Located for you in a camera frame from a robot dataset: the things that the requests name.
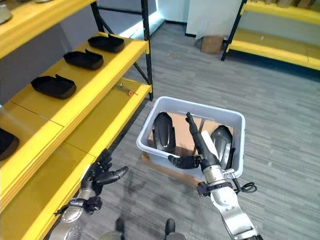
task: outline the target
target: gray carpet floor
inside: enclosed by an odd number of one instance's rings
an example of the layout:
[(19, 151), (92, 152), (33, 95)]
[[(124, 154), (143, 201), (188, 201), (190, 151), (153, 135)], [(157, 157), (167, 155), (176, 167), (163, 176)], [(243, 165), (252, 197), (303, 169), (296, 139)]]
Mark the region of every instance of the gray carpet floor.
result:
[[(183, 25), (165, 23), (152, 36), (155, 100), (171, 96), (241, 112), (247, 131), (239, 182), (253, 181), (258, 191), (240, 193), (240, 206), (265, 240), (320, 239), (319, 73), (309, 77), (241, 57), (220, 61), (221, 55), (201, 53), (194, 42)], [(141, 79), (134, 69), (126, 77)], [(229, 239), (209, 198), (142, 163), (136, 139), (153, 104), (113, 152), (114, 168), (128, 165), (129, 173), (104, 187), (102, 209), (82, 238), (98, 240), (121, 216), (128, 240), (164, 239), (168, 218), (189, 240)]]

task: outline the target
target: cardboard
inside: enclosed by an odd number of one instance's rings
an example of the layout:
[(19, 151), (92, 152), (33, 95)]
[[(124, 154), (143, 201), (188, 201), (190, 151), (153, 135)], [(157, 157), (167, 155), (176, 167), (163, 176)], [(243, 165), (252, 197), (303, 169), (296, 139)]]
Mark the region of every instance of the cardboard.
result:
[(308, 5), (310, 4), (311, 0), (297, 0), (296, 1), (296, 6), (298, 8), (303, 8), (306, 9)]
[[(170, 113), (167, 112), (168, 115), (172, 118), (172, 125), (174, 127), (175, 131), (175, 144), (176, 148), (173, 154), (183, 157), (183, 156), (191, 156), (194, 154), (195, 149), (195, 143), (191, 136), (191, 133), (189, 132), (189, 123), (186, 122), (186, 116), (182, 114), (176, 114), (176, 113)], [(193, 120), (196, 124), (196, 126), (200, 127), (201, 124), (201, 118), (199, 117), (193, 117)], [(221, 123), (211, 121), (211, 120), (205, 120), (203, 124), (202, 130), (207, 130), (209, 134), (211, 133), (221, 125)], [(227, 126), (233, 135), (234, 128), (231, 126)], [(148, 143), (150, 147), (154, 147), (154, 136), (151, 131)]]
[(202, 40), (201, 52), (206, 54), (220, 53), (223, 36), (204, 36)]
[(198, 183), (202, 182), (202, 179), (196, 178), (194, 176), (188, 175), (188, 174), (183, 174), (181, 172), (172, 170), (170, 168), (164, 167), (164, 166), (159, 166), (154, 164), (148, 154), (144, 152), (141, 155), (141, 159), (143, 164), (145, 164), (147, 167), (153, 169), (156, 172), (163, 173), (167, 175), (169, 178), (177, 181), (178, 183), (184, 184), (187, 187), (190, 187), (192, 189), (195, 189), (198, 186)]
[(280, 8), (288, 8), (294, 0), (279, 0), (278, 7)]

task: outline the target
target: yellow shelf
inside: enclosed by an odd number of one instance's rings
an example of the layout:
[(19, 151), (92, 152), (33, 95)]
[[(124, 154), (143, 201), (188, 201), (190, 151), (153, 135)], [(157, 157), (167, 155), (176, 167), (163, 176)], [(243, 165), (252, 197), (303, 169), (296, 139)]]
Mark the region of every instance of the yellow shelf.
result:
[(103, 55), (104, 63), (98, 70), (82, 69), (61, 59), (43, 74), (59, 74), (73, 80), (76, 91), (72, 97), (53, 98), (35, 91), (29, 84), (4, 106), (1, 127), (16, 135), (21, 143), (19, 150), (1, 163), (1, 211), (139, 56), (148, 51), (146, 41), (127, 38), (124, 41), (125, 48), (117, 54), (92, 48), (87, 42), (76, 48)]
[(46, 3), (7, 0), (13, 18), (0, 25), (0, 59), (94, 0), (53, 0)]
[(287, 8), (278, 7), (276, 3), (265, 4), (264, 1), (247, 1), (242, 8), (244, 11), (256, 12), (260, 14), (274, 15), (282, 18), (294, 19), (310, 24), (320, 25), (320, 6), (315, 4), (311, 9), (289, 6)]
[(151, 91), (150, 85), (141, 82), (125, 78), (118, 83), (120, 82), (136, 94), (130, 97), (126, 92), (114, 87), (69, 135), (66, 143), (95, 157), (112, 144)]
[(72, 97), (60, 100), (46, 96), (35, 91), (29, 84), (10, 101), (63, 126), (64, 131), (74, 129), (148, 49), (146, 41), (129, 38), (124, 40), (125, 48), (119, 53), (109, 53), (90, 47), (88, 42), (75, 49), (76, 51), (88, 49), (102, 55), (104, 63), (98, 70), (83, 69), (61, 59), (42, 74), (42, 76), (58, 74), (74, 81), (76, 92)]
[(18, 149), (0, 163), (2, 211), (62, 142), (62, 126), (11, 102), (0, 108), (0, 126), (19, 138)]
[(136, 94), (130, 97), (113, 88), (42, 164), (1, 213), (4, 240), (43, 239), (58, 218), (53, 213), (78, 190), (86, 167), (111, 145), (151, 91), (141, 82), (120, 81)]
[(63, 143), (1, 213), (3, 240), (43, 239), (58, 217), (54, 212), (79, 189), (95, 157)]
[(230, 49), (320, 70), (320, 46), (283, 37), (238, 28)]

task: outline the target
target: black metal shelf post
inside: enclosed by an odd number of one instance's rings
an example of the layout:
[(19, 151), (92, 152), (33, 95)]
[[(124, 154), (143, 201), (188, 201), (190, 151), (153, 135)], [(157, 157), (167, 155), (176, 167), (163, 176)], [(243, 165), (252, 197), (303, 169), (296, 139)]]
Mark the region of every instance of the black metal shelf post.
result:
[(154, 87), (152, 81), (152, 65), (151, 65), (151, 48), (150, 48), (150, 29), (149, 29), (149, 11), (148, 11), (148, 0), (141, 0), (141, 11), (134, 11), (130, 9), (120, 9), (120, 8), (110, 8), (104, 6), (98, 6), (97, 2), (91, 3), (92, 13), (98, 27), (99, 32), (105, 32), (105, 29), (110, 33), (114, 34), (112, 29), (108, 26), (108, 24), (103, 20), (101, 17), (99, 10), (107, 10), (107, 11), (114, 11), (119, 13), (127, 13), (127, 14), (135, 14), (142, 16), (143, 22), (143, 36), (144, 40), (148, 41), (149, 53), (145, 55), (145, 62), (146, 62), (146, 73), (142, 71), (140, 66), (135, 62), (133, 65), (137, 69), (137, 71), (141, 74), (143, 79), (146, 81), (147, 84), (151, 85), (151, 93), (149, 93), (149, 99), (152, 101), (154, 99)]
[(229, 38), (228, 38), (228, 40), (227, 40), (227, 42), (225, 44), (224, 51), (223, 51), (223, 54), (222, 54), (222, 57), (221, 57), (221, 61), (224, 61), (226, 59), (226, 55), (227, 55), (227, 50), (228, 50), (229, 44), (231, 44), (232, 40), (234, 39), (237, 27), (238, 27), (239, 22), (240, 22), (241, 11), (242, 11), (242, 8), (244, 7), (244, 4), (246, 2), (247, 2), (247, 0), (242, 0), (241, 1), (238, 13), (237, 13), (236, 18), (234, 20), (234, 24), (233, 24), (231, 33), (230, 33)]

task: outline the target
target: black cable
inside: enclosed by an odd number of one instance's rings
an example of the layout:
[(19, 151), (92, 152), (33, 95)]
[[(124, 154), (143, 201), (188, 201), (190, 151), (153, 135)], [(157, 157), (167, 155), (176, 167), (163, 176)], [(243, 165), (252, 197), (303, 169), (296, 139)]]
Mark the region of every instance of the black cable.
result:
[(257, 186), (253, 181), (246, 183), (243, 186), (240, 186), (238, 179), (232, 178), (232, 181), (234, 182), (234, 185), (236, 189), (234, 189), (235, 193), (238, 194), (240, 192), (252, 194), (258, 190)]
[(77, 205), (77, 204), (66, 204), (66, 205), (63, 205), (60, 209), (58, 209), (55, 213), (54, 213), (54, 216), (58, 216), (60, 214), (63, 214), (68, 207), (77, 207), (77, 208), (85, 208), (83, 205)]

